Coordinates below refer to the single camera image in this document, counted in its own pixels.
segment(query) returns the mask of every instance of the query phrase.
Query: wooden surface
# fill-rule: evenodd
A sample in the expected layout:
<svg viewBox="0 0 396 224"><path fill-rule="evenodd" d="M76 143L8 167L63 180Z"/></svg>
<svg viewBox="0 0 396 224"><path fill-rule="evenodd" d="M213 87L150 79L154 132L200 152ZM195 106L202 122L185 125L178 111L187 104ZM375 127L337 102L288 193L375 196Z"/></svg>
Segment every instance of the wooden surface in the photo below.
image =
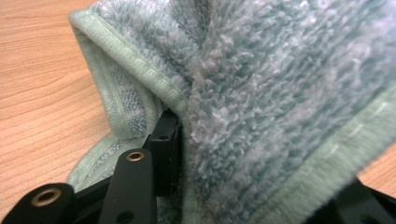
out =
<svg viewBox="0 0 396 224"><path fill-rule="evenodd" d="M64 182L108 133L101 101L66 14L84 1L10 1L0 7L0 218L29 190ZM396 196L396 147L361 174Z"/></svg>

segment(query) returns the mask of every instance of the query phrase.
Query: black bracket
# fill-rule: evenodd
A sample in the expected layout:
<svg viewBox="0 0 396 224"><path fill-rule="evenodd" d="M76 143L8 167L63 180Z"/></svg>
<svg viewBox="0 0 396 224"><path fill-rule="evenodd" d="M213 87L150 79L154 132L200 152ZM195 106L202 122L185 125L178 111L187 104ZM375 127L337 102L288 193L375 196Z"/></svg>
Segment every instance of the black bracket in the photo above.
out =
<svg viewBox="0 0 396 224"><path fill-rule="evenodd" d="M113 176L78 193L44 185L26 194L3 224L157 223L157 196L177 190L180 122L166 110L142 148L120 155Z"/></svg>

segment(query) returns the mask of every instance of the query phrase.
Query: green towel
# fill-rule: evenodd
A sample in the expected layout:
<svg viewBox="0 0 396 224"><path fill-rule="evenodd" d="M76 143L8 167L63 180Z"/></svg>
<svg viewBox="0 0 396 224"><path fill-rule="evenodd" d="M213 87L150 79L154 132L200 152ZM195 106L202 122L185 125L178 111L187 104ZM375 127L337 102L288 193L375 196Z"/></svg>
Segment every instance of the green towel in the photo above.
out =
<svg viewBox="0 0 396 224"><path fill-rule="evenodd" d="M302 223L396 140L391 0L103 0L70 14L112 133L68 178L110 176L161 113L183 125L159 223Z"/></svg>

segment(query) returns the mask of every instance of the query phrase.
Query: wood grain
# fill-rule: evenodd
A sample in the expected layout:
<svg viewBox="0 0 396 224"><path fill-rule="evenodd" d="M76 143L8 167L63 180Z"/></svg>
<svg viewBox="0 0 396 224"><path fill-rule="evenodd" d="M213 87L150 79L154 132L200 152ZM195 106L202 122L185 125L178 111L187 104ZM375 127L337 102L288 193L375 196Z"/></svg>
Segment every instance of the wood grain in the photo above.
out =
<svg viewBox="0 0 396 224"><path fill-rule="evenodd" d="M66 15L94 0L0 7L0 218L25 193L64 182L108 133L99 95ZM361 174L396 196L396 146Z"/></svg>

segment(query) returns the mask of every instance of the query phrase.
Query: brass insert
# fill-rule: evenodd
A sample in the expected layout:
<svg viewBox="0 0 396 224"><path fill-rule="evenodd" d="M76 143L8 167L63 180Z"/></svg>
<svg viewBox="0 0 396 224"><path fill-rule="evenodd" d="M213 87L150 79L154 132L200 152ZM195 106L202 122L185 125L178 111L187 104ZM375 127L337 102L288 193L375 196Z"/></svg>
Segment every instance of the brass insert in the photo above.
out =
<svg viewBox="0 0 396 224"><path fill-rule="evenodd" d="M56 188L44 189L32 199L32 205L36 207L48 205L61 197L61 194L62 192Z"/></svg>
<svg viewBox="0 0 396 224"><path fill-rule="evenodd" d="M131 152L126 156L126 159L128 161L140 161L145 157L145 154L143 152Z"/></svg>

